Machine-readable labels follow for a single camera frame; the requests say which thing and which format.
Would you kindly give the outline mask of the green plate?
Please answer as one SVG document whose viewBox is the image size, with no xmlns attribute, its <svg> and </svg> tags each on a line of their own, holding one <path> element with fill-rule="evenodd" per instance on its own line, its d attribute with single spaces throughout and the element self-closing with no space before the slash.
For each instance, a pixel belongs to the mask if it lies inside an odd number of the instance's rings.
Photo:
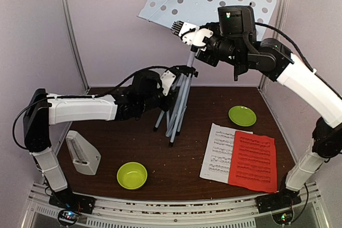
<svg viewBox="0 0 342 228">
<path fill-rule="evenodd" d="M 229 119 L 241 127 L 250 127 L 257 121 L 257 116 L 253 110 L 245 106 L 234 106 L 228 111 Z"/>
</svg>

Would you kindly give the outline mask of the white perforated music stand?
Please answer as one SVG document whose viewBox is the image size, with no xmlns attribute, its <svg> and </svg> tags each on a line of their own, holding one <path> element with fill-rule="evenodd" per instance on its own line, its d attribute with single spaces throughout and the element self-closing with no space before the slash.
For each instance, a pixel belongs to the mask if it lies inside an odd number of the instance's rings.
<svg viewBox="0 0 342 228">
<path fill-rule="evenodd" d="M 191 44 L 196 30 L 208 22 L 217 22 L 218 7 L 249 5 L 257 21 L 268 23 L 277 0 L 147 0 L 138 17 L 166 28 Z"/>
</svg>

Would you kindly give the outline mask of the red sheet music page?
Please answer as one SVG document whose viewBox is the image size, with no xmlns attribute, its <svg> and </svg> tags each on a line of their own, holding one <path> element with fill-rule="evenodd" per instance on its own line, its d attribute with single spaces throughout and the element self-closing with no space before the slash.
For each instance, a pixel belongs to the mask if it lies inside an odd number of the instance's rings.
<svg viewBox="0 0 342 228">
<path fill-rule="evenodd" d="M 275 140 L 236 131 L 228 184 L 258 192 L 277 192 Z"/>
</svg>

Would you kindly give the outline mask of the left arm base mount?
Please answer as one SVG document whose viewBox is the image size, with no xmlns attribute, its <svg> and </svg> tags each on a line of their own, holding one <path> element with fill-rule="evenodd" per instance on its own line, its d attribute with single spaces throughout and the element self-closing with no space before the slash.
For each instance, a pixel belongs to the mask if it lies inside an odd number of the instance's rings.
<svg viewBox="0 0 342 228">
<path fill-rule="evenodd" d="M 75 225 L 84 214 L 92 214 L 96 199 L 91 196 L 74 195 L 73 203 L 62 203 L 53 194 L 49 204 L 61 208 L 57 214 L 57 221 L 64 227 Z"/>
</svg>

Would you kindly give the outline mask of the white sheet music page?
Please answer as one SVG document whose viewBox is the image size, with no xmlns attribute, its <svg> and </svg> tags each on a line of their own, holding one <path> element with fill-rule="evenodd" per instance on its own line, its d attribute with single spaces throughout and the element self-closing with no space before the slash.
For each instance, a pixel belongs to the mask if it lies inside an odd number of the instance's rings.
<svg viewBox="0 0 342 228">
<path fill-rule="evenodd" d="M 212 123 L 199 177 L 228 183 L 235 133 L 233 128 Z"/>
</svg>

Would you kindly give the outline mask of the aluminium frame post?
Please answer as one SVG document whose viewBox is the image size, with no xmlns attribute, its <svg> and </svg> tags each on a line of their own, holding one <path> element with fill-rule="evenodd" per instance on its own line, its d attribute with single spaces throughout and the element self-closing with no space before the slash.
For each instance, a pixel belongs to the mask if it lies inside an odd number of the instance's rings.
<svg viewBox="0 0 342 228">
<path fill-rule="evenodd" d="M 88 80 L 86 78 L 85 70 L 81 61 L 81 56 L 79 52 L 79 48 L 77 45 L 76 41 L 76 36 L 75 36 L 75 31 L 74 31 L 74 26 L 72 22 L 72 16 L 71 16 L 71 11 L 69 8 L 69 1 L 68 0 L 61 0 L 61 4 L 63 7 L 63 12 L 64 12 L 64 17 L 65 17 L 65 22 L 66 22 L 66 27 L 67 27 L 67 33 L 68 33 L 68 39 L 71 45 L 71 50 L 73 54 L 73 58 L 76 64 L 76 69 L 79 73 L 79 76 L 81 78 L 82 86 L 85 90 L 85 92 L 88 92 L 90 89 Z"/>
<path fill-rule="evenodd" d="M 287 11 L 289 8 L 289 2 L 290 2 L 290 0 L 278 0 L 278 8 L 277 8 L 277 12 L 276 12 L 276 19 L 275 19 L 274 27 L 276 29 L 281 30 L 281 31 L 283 31 L 284 26 L 285 26 Z M 272 38 L 279 40 L 280 37 L 281 36 L 279 35 L 278 32 L 273 31 Z M 266 94 L 267 86 L 269 85 L 270 82 L 271 82 L 271 80 L 268 79 L 267 77 L 265 77 L 264 75 L 261 77 L 260 84 L 259 84 L 258 88 L 262 94 L 264 94 L 264 95 Z"/>
</svg>

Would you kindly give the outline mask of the white metronome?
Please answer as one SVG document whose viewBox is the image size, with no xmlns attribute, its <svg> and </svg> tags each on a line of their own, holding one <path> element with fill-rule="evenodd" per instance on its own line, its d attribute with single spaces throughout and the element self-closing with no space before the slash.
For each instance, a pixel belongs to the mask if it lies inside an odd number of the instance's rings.
<svg viewBox="0 0 342 228">
<path fill-rule="evenodd" d="M 74 130 L 67 133 L 66 143 L 76 171 L 83 175 L 94 176 L 102 158 L 100 152 Z"/>
</svg>

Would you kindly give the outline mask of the right aluminium frame post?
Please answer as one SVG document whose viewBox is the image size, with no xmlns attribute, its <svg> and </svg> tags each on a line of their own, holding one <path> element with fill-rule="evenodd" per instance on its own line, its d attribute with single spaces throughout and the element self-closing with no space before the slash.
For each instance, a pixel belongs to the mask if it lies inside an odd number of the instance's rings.
<svg viewBox="0 0 342 228">
<path fill-rule="evenodd" d="M 276 12 L 276 19 L 275 19 L 274 27 L 276 29 L 281 30 L 281 31 L 283 31 L 284 26 L 285 26 L 287 11 L 289 8 L 289 2 L 290 2 L 290 0 L 278 0 L 278 8 L 277 8 L 277 12 Z M 279 40 L 280 37 L 281 36 L 279 35 L 278 32 L 273 31 L 272 38 Z M 259 84 L 258 88 L 262 94 L 264 94 L 264 95 L 266 94 L 267 86 L 269 85 L 270 82 L 271 82 L 271 80 L 268 79 L 267 77 L 265 77 L 264 75 L 261 77 L 260 84 Z"/>
</svg>

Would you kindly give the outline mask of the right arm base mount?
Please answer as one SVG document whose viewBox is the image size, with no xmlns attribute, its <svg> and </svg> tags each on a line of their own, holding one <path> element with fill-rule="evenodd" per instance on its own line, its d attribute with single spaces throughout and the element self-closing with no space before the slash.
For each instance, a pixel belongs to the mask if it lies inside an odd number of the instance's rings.
<svg viewBox="0 0 342 228">
<path fill-rule="evenodd" d="M 271 212 L 273 221 L 278 225 L 289 225 L 294 221 L 293 206 L 301 203 L 299 191 L 282 189 L 276 193 L 255 198 L 258 212 Z"/>
</svg>

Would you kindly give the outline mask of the aluminium front rail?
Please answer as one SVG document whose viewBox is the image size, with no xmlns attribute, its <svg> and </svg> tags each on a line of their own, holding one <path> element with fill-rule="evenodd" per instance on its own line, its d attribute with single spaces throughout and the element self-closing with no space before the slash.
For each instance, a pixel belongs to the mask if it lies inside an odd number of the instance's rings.
<svg viewBox="0 0 342 228">
<path fill-rule="evenodd" d="M 283 208 L 260 213 L 255 198 L 262 194 L 196 201 L 143 201 L 93 196 L 92 214 L 82 214 L 71 227 L 330 227 L 315 183 L 307 185 L 309 200 L 291 225 L 278 225 Z M 34 183 L 19 227 L 63 227 L 60 208 L 49 204 L 46 186 Z"/>
</svg>

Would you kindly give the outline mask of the left aluminium frame post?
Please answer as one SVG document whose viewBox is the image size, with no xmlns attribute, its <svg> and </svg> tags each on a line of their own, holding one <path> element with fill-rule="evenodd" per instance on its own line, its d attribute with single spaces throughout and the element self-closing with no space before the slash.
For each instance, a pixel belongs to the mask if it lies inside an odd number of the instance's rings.
<svg viewBox="0 0 342 228">
<path fill-rule="evenodd" d="M 72 16 L 71 16 L 71 11 L 69 8 L 69 1 L 68 0 L 61 0 L 61 4 L 63 7 L 63 12 L 64 12 L 64 17 L 65 17 L 65 22 L 66 22 L 66 27 L 67 27 L 67 33 L 68 33 L 68 39 L 71 45 L 71 50 L 73 54 L 73 58 L 76 64 L 76 69 L 79 73 L 79 76 L 81 78 L 82 86 L 85 90 L 85 92 L 88 92 L 90 89 L 88 80 L 86 78 L 85 70 L 81 61 L 81 56 L 79 52 L 79 48 L 77 45 L 76 41 L 76 36 L 75 36 L 75 31 L 74 31 L 74 26 L 72 22 Z"/>
</svg>

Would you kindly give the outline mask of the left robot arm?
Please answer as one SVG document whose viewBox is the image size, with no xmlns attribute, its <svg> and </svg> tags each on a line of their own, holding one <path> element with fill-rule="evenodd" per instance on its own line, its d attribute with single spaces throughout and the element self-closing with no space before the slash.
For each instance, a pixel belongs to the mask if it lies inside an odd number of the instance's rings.
<svg viewBox="0 0 342 228">
<path fill-rule="evenodd" d="M 170 89 L 180 69 L 166 68 L 163 74 L 155 69 L 151 66 L 129 75 L 132 84 L 119 93 L 112 89 L 97 95 L 54 95 L 44 88 L 37 89 L 29 105 L 17 115 L 22 118 L 24 130 L 24 143 L 19 147 L 33 156 L 64 208 L 73 208 L 77 198 L 52 150 L 49 126 L 88 120 L 125 121 L 139 119 L 151 109 L 169 109 L 173 101 Z"/>
</svg>

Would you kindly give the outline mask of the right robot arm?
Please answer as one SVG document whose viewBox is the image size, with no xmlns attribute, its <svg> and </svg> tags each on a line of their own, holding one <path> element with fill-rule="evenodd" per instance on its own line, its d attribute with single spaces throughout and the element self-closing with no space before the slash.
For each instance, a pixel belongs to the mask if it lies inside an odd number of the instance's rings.
<svg viewBox="0 0 342 228">
<path fill-rule="evenodd" d="M 195 27 L 193 43 L 201 49 L 202 62 L 231 64 L 234 77 L 257 70 L 291 90 L 320 115 L 311 148 L 286 174 L 274 195 L 274 203 L 286 207 L 323 163 L 341 153 L 341 95 L 314 71 L 297 45 L 289 49 L 274 38 L 259 41 L 259 23 L 252 7 L 224 6 L 217 13 L 218 22 Z"/>
</svg>

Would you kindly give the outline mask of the green bowl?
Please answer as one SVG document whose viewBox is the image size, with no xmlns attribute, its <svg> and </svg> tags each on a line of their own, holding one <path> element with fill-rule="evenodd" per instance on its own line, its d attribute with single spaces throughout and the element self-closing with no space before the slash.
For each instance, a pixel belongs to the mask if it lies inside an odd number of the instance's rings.
<svg viewBox="0 0 342 228">
<path fill-rule="evenodd" d="M 137 190 L 147 181 L 147 169 L 139 162 L 127 162 L 117 171 L 119 185 L 127 190 Z"/>
</svg>

